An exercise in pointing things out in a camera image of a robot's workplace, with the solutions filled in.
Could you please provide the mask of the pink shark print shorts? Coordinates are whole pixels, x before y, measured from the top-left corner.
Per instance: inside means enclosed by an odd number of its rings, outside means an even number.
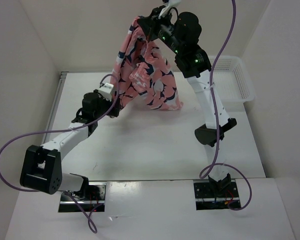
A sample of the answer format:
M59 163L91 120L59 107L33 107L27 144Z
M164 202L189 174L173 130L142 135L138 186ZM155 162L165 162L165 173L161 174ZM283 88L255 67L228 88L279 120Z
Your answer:
M139 19L132 21L112 69L120 108L139 97L151 110L179 110L183 103L171 65L156 43L146 40Z

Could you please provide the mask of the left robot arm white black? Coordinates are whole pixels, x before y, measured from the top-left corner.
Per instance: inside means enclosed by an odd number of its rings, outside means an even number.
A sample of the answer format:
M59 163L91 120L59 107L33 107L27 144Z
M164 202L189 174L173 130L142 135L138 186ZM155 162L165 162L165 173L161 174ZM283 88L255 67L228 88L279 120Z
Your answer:
M107 99L99 90L86 93L81 108L69 127L54 139L40 145L31 145L25 153L20 184L31 190L53 195L60 191L72 192L79 200L90 194L89 179L85 176L64 173L62 161L79 143L88 139L98 122L105 116L118 117L120 99Z

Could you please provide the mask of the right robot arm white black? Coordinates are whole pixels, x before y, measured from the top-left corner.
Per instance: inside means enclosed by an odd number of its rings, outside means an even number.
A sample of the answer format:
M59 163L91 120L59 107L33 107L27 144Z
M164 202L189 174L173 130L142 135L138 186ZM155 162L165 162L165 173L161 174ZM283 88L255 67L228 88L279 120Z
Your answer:
M208 178L209 191L217 198L227 191L231 183L230 173L217 164L221 142L225 132L237 125L237 120L229 116L215 89L210 59L198 44L202 32L198 17L191 12L182 12L172 23L170 12L160 16L163 9L163 6L154 8L149 16L141 17L137 23L148 41L159 39L175 54L176 66L198 99L204 123L194 131L194 135L211 160L207 170L199 177Z

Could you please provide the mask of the white plastic basket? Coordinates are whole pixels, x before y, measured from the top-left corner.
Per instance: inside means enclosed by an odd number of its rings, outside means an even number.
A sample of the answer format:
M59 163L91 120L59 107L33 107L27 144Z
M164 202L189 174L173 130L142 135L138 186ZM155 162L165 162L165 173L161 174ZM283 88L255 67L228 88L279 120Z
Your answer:
M255 99L252 80L241 58L222 55L213 71L213 82L227 111L242 109Z

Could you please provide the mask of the aluminium table edge rail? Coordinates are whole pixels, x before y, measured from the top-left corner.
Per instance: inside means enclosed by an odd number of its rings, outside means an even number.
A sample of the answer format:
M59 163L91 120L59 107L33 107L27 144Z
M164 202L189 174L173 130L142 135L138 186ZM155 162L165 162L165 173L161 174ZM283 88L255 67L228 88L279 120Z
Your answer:
M65 81L66 81L66 77L68 75L68 71L62 71L60 73L59 76L59 80L58 80L58 84L57 84L57 88L54 94L54 98L52 101L52 105L50 107L50 112L49 112L49 116L46 122L46 126L45 126L45 131L51 131L53 129L53 125L54 125L54 121L56 118L56 114L57 114L57 110L58 110L58 106L60 103L60 99L61 99L61 95L63 92L63 88L65 85ZM36 136L35 138L35 142L33 143L35 146L39 146L43 143L45 143L50 137L50 133L43 133L43 134L39 134Z

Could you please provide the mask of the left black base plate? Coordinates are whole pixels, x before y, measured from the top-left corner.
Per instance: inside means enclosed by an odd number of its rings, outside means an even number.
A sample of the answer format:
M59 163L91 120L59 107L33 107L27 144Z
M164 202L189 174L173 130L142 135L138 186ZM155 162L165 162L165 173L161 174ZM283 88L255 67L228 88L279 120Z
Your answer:
M79 204L103 204L106 198L107 183L90 181L87 193L67 191Z

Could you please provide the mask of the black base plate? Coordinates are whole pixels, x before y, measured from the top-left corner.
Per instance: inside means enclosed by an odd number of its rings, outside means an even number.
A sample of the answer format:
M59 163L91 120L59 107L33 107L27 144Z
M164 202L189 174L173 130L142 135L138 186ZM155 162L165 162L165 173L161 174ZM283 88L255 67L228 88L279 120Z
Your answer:
M210 183L207 180L196 180L193 182L194 196L196 200L204 201L230 201L230 200L239 200L239 192L237 184L234 180L231 181L230 185L218 193L215 197L215 194L211 188Z
M87 193L67 191L79 204L103 204L106 198L107 183L90 181Z

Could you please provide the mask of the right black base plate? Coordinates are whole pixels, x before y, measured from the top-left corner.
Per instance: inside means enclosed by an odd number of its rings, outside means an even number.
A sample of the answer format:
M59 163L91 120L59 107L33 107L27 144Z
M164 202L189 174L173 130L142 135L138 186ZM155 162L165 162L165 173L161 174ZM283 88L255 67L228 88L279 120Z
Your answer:
M204 201L230 201L230 200L239 200L239 192L237 184L234 180L231 181L230 185L218 193L215 197L215 194L211 188L210 183L207 180L196 180L193 182L194 196L196 200Z

